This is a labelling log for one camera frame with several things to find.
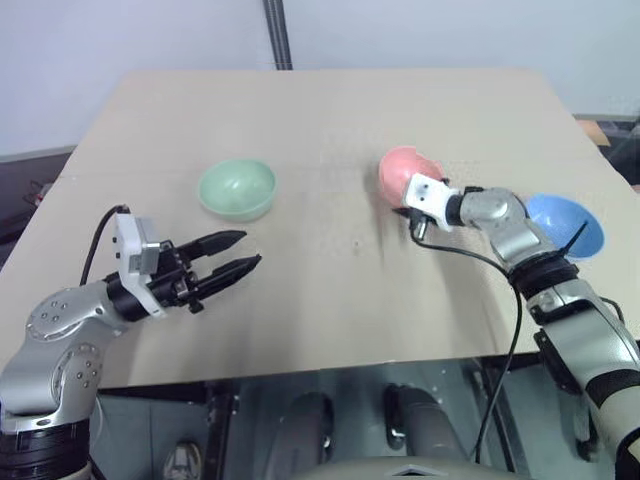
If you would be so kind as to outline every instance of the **white wall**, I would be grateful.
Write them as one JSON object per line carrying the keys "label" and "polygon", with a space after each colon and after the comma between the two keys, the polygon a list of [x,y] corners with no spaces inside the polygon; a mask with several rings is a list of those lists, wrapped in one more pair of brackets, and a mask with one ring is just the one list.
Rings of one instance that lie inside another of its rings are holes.
{"label": "white wall", "polygon": [[295,69],[522,66],[577,114],[640,114],[638,0],[284,0]]}
{"label": "white wall", "polygon": [[272,69],[261,0],[2,0],[0,156],[77,144],[132,69]]}

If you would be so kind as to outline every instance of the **blue bowl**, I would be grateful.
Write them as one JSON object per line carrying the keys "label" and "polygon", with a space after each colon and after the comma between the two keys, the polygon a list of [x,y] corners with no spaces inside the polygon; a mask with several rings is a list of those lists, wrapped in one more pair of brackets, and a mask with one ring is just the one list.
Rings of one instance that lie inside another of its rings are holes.
{"label": "blue bowl", "polygon": [[604,231],[593,214],[579,203],[557,195],[538,193],[527,202],[527,211],[554,245],[565,246],[586,221],[576,243],[569,249],[569,260],[582,260],[594,256],[604,246]]}

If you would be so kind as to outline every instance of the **table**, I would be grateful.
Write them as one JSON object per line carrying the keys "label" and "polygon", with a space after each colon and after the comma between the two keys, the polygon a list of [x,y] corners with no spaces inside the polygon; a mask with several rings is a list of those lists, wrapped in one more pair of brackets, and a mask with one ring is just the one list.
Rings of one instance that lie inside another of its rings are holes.
{"label": "table", "polygon": [[[192,316],[172,310],[114,341],[102,386],[271,374],[505,353],[515,305],[498,274],[423,251],[377,191],[376,166],[416,145],[459,186],[577,199],[601,220],[603,252],[582,276],[616,299],[640,337],[637,195],[546,81],[522,69],[138,72],[75,150],[0,274],[0,366],[31,309],[76,285],[104,211],[127,203],[175,243],[237,226],[202,209],[200,174],[228,158],[267,161],[273,209],[196,271],[260,252],[259,267]],[[101,243],[90,279],[115,270]],[[490,254],[479,232],[435,242]],[[518,352],[536,350],[524,320]]]}

